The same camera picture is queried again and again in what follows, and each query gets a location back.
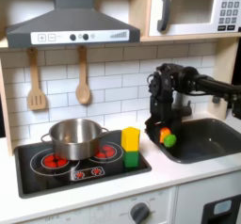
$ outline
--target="wooden spoon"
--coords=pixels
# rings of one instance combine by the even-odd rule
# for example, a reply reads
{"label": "wooden spoon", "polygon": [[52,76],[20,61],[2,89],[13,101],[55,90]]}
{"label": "wooden spoon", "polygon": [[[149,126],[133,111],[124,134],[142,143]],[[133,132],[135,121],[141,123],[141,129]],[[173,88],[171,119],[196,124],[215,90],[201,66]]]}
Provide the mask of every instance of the wooden spoon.
{"label": "wooden spoon", "polygon": [[80,47],[79,51],[79,86],[76,89],[76,98],[80,104],[87,104],[90,100],[90,91],[87,84],[87,48]]}
{"label": "wooden spoon", "polygon": [[36,49],[28,49],[28,58],[30,61],[31,81],[32,89],[28,93],[27,104],[31,110],[43,109],[46,106],[46,98],[44,93],[40,90],[38,66],[37,66],[37,55]]}

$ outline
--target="black sink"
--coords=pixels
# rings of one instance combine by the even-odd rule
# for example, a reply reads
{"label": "black sink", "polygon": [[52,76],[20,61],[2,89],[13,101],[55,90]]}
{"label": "black sink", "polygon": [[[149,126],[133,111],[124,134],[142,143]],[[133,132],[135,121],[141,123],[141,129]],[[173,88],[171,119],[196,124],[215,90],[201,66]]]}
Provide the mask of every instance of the black sink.
{"label": "black sink", "polygon": [[162,152],[178,163],[190,164],[241,152],[241,135],[220,120],[203,119],[184,122],[174,147]]}

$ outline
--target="range hood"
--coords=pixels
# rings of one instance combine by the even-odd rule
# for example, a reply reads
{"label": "range hood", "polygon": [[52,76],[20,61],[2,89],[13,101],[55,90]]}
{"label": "range hood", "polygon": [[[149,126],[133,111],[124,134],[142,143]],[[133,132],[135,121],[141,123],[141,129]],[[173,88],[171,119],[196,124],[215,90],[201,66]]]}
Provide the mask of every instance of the range hood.
{"label": "range hood", "polygon": [[139,29],[93,8],[93,0],[55,0],[55,9],[7,28],[8,46],[139,42]]}

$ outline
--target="microwave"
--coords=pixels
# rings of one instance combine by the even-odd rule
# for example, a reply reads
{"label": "microwave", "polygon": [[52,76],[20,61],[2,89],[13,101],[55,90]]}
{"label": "microwave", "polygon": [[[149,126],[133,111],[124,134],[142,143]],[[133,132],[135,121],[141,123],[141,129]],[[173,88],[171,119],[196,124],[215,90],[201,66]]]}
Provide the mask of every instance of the microwave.
{"label": "microwave", "polygon": [[152,0],[150,36],[241,31],[241,0]]}

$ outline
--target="microwave door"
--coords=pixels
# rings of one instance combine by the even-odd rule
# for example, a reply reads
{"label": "microwave door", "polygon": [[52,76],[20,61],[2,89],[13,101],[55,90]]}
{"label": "microwave door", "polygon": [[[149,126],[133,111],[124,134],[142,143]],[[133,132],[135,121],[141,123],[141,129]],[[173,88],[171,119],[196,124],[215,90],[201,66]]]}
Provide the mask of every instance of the microwave door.
{"label": "microwave door", "polygon": [[221,0],[152,0],[150,36],[216,33]]}

